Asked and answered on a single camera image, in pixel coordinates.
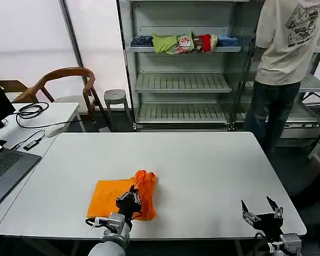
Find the white t-shirt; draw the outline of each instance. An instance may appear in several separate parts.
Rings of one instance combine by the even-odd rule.
[[[256,38],[256,46],[266,51],[255,80],[268,85],[302,81],[319,36],[320,0],[266,0]]]

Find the chair backrest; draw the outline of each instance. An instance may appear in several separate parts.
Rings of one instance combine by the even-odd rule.
[[[87,95],[88,93],[90,93],[92,91],[93,88],[93,84],[95,82],[95,76],[94,73],[86,68],[61,68],[61,69],[57,69],[55,71],[52,71],[48,74],[46,74],[45,76],[43,76],[37,83],[35,86],[33,86],[30,90],[30,94],[32,95],[36,95],[37,92],[39,90],[41,90],[45,96],[51,101],[54,101],[54,98],[50,95],[50,93],[48,92],[48,90],[45,88],[45,85],[48,81],[52,81],[52,80],[56,80],[56,79],[60,79],[63,77],[68,77],[68,76],[85,76],[88,77],[89,80],[87,82],[87,84],[84,86],[84,90],[83,90],[83,96],[85,97],[85,95]]]
[[[18,80],[0,80],[4,92],[24,92],[27,87]]]

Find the laptop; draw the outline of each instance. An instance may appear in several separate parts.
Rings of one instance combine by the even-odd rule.
[[[0,146],[0,201],[39,162],[40,156]]]

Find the blue folded clothes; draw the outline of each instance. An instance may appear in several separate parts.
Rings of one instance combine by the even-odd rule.
[[[227,35],[218,35],[219,46],[238,46],[238,39],[236,37],[229,37]]]
[[[152,36],[139,36],[130,42],[131,47],[153,47]]]

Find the laptop keyboard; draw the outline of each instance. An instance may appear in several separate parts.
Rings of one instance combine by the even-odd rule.
[[[0,177],[15,164],[22,154],[19,153],[8,153],[3,158],[0,159]]]

